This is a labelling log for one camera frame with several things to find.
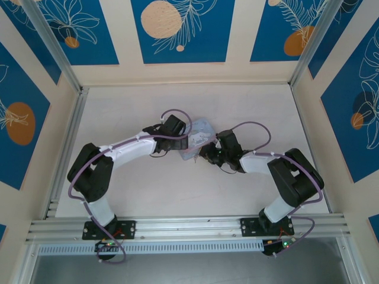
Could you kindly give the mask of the aluminium frame post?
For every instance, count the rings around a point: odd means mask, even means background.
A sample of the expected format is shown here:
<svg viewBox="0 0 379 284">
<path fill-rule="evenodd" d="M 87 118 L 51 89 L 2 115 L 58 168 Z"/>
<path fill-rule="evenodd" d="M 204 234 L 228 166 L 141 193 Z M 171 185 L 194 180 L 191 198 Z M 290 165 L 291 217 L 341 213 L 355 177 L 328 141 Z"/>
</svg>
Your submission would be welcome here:
<svg viewBox="0 0 379 284">
<path fill-rule="evenodd" d="M 307 68 L 310 60 L 313 58 L 323 37 L 330 27 L 336 13 L 338 12 L 343 0 L 328 0 L 325 10 L 322 12 L 311 37 L 306 44 L 302 55 L 300 56 L 296 68 L 288 82 L 290 89 L 293 90 L 301 79 L 301 76 Z"/>
<path fill-rule="evenodd" d="M 40 38 L 44 42 L 44 45 L 47 47 L 60 70 L 64 74 L 68 83 L 73 88 L 73 90 L 78 95 L 80 95 L 82 86 L 79 83 L 79 80 L 76 77 L 71 64 L 69 63 L 68 58 L 63 52 L 58 40 L 56 39 L 53 31 L 48 25 L 37 4 L 34 2 L 34 0 L 20 0 L 20 3 L 37 33 L 39 34 Z"/>
</svg>

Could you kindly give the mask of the aluminium table edge rail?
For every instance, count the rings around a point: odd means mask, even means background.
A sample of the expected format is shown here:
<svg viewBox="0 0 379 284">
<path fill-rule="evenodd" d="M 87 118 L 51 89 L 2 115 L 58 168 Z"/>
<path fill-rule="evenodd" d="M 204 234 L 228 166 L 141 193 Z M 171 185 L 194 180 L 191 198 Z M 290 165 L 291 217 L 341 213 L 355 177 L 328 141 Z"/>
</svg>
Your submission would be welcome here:
<svg viewBox="0 0 379 284">
<path fill-rule="evenodd" d="M 66 180 L 66 175 L 69 167 L 70 157 L 75 144 L 78 128 L 80 125 L 88 93 L 89 88 L 83 87 L 76 99 L 72 115 L 70 116 L 70 120 L 68 123 L 67 132 L 63 140 L 63 146 L 58 159 L 58 164 L 54 171 L 53 179 L 49 187 L 47 198 L 44 203 L 44 210 L 40 215 L 43 220 L 47 217 L 51 201 L 54 200 L 56 197 L 59 197 L 63 189 L 63 184 Z"/>
</svg>

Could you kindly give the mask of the blue floral wall panel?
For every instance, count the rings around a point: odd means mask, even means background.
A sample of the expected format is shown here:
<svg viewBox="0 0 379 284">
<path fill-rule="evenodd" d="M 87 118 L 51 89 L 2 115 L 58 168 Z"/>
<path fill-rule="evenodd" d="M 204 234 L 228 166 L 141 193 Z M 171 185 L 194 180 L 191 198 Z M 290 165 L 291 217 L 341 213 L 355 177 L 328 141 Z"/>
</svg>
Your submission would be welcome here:
<svg viewBox="0 0 379 284">
<path fill-rule="evenodd" d="M 235 0 L 131 0 L 144 64 L 224 63 Z"/>
<path fill-rule="evenodd" d="M 251 62 L 298 60 L 328 0 L 266 0 Z"/>
<path fill-rule="evenodd" d="M 52 81 L 55 85 L 58 85 L 62 71 L 21 6 L 20 0 L 0 0 L 0 7 L 42 64 Z"/>
<path fill-rule="evenodd" d="M 379 25 L 367 32 L 321 99 L 352 180 L 378 170 Z"/>
<path fill-rule="evenodd" d="M 340 68 L 378 16 L 379 0 L 342 0 L 308 63 L 311 80 L 324 76 L 332 63 Z"/>
<path fill-rule="evenodd" d="M 119 64 L 99 0 L 41 0 L 37 5 L 72 66 Z"/>
<path fill-rule="evenodd" d="M 0 182 L 20 190 L 49 100 L 0 43 Z"/>
</svg>

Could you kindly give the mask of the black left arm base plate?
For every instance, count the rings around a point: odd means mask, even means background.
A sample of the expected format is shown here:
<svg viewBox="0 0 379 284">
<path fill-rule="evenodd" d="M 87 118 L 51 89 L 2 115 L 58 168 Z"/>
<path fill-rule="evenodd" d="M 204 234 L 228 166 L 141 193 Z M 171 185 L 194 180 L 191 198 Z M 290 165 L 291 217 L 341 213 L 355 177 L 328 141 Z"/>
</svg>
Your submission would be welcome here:
<svg viewBox="0 0 379 284">
<path fill-rule="evenodd" d="M 133 240 L 136 231 L 135 221 L 111 221 L 104 227 L 116 240 Z M 108 239 L 108 236 L 93 221 L 84 224 L 83 240 Z"/>
</svg>

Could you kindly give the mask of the grey metal sheet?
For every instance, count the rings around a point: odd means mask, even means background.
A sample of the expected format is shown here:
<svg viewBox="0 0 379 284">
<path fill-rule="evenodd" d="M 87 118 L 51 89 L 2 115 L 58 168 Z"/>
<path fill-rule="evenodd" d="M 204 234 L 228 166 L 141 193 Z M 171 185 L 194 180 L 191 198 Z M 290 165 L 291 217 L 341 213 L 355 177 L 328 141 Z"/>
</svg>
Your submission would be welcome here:
<svg viewBox="0 0 379 284">
<path fill-rule="evenodd" d="M 31 284 L 350 284 L 332 264 L 271 259 L 258 253 L 132 255 L 101 264 L 91 256 L 41 256 Z"/>
</svg>

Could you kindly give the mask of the aluminium cross rail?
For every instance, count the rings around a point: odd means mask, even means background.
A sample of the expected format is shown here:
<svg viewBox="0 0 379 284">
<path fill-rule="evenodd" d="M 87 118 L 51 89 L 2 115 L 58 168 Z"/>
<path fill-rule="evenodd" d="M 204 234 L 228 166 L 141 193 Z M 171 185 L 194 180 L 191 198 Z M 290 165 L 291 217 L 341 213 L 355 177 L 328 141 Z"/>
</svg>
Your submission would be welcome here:
<svg viewBox="0 0 379 284">
<path fill-rule="evenodd" d="M 241 224 L 242 216 L 183 217 L 183 218 L 137 218 L 134 230 L 135 241 L 204 241 L 240 240 L 248 231 Z M 31 222 L 25 242 L 27 244 L 74 243 L 82 240 L 84 224 L 88 217 L 47 218 Z M 295 237 L 301 237 L 311 227 L 309 237 L 347 237 L 350 235 L 343 214 L 295 215 L 292 225 L 284 228 L 286 233 L 294 230 Z"/>
</svg>

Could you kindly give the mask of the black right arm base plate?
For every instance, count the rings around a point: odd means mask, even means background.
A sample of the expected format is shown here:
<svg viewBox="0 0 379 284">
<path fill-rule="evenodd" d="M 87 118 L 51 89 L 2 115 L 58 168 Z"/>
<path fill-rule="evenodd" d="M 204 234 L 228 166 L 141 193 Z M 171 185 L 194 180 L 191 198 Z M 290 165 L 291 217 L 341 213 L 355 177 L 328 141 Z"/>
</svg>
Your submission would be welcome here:
<svg viewBox="0 0 379 284">
<path fill-rule="evenodd" d="M 243 237 L 294 235 L 293 223 L 288 217 L 284 217 L 276 223 L 268 222 L 266 225 L 261 224 L 258 217 L 241 218 L 240 226 Z"/>
</svg>

